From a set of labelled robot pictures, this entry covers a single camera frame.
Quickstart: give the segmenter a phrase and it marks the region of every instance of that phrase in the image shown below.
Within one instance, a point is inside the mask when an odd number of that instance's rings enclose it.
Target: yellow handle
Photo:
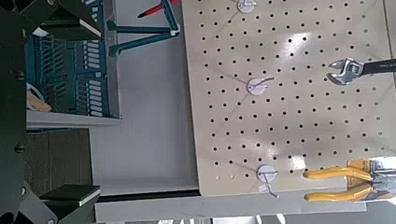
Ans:
[[[321,192],[305,194],[304,199],[309,202],[356,202],[367,197],[373,191],[369,183],[361,184],[343,192]]]
[[[307,171],[303,173],[303,176],[309,179],[324,179],[339,175],[357,177],[367,181],[372,180],[370,173],[353,167],[333,167],[324,170]]]

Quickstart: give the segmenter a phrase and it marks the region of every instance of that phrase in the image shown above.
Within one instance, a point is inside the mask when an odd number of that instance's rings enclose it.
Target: white pegboard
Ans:
[[[256,1],[249,14],[232,0],[183,2],[201,193],[258,193],[263,164],[279,171],[274,191],[340,188],[302,172],[394,155],[392,74],[345,87],[325,77],[345,57],[389,59],[382,1]],[[254,77],[276,80],[253,96]]]

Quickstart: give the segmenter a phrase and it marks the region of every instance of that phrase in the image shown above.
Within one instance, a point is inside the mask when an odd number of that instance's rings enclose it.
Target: wrench handle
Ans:
[[[396,59],[365,63],[361,76],[388,72],[396,72]]]

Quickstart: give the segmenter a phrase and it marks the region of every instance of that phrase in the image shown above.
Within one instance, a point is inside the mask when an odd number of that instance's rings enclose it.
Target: wooden surface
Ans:
[[[26,152],[25,180],[37,196],[64,184],[92,184],[88,129],[28,134]]]

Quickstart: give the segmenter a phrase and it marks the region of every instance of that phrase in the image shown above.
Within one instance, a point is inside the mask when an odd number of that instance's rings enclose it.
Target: screwdriver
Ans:
[[[180,2],[180,0],[170,0],[171,4],[176,4],[178,2]],[[163,5],[159,4],[159,5],[155,6],[155,7],[152,7],[150,9],[144,11],[142,14],[138,15],[137,18],[146,17],[148,15],[151,15],[151,14],[154,14],[154,13],[158,12],[161,9],[163,9]]]

